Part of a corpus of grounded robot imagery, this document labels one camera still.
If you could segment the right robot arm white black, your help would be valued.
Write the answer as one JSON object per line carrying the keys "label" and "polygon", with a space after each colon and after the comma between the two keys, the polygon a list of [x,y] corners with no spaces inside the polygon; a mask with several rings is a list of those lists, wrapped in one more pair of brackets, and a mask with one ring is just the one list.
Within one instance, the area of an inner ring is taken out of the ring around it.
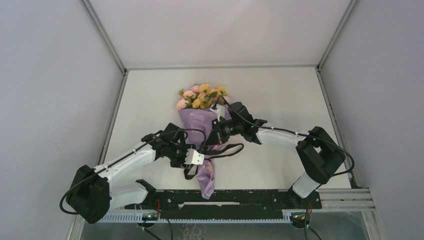
{"label": "right robot arm white black", "polygon": [[211,122],[206,145],[224,144],[230,137],[240,135],[249,143],[291,148],[298,154],[304,173],[289,189],[289,203],[295,208],[302,208],[313,192],[337,176],[346,158],[353,160],[322,127],[295,131],[266,126],[266,120],[253,118],[239,101],[227,107],[214,103],[210,110],[217,117]]}

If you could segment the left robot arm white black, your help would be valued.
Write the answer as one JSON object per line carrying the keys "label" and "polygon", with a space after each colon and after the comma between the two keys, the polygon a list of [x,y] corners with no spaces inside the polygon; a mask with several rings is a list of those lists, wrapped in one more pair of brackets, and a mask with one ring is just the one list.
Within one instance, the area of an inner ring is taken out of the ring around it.
{"label": "left robot arm white black", "polygon": [[89,224],[101,220],[110,210],[130,204],[149,209],[157,196],[138,180],[122,185],[125,177],[160,158],[168,158],[173,168],[186,169],[203,159],[207,135],[200,131],[199,145],[187,143],[193,128],[169,123],[164,130],[145,135],[131,150],[116,159],[89,167],[80,167],[69,190],[59,201],[59,209],[68,215],[80,215]]}

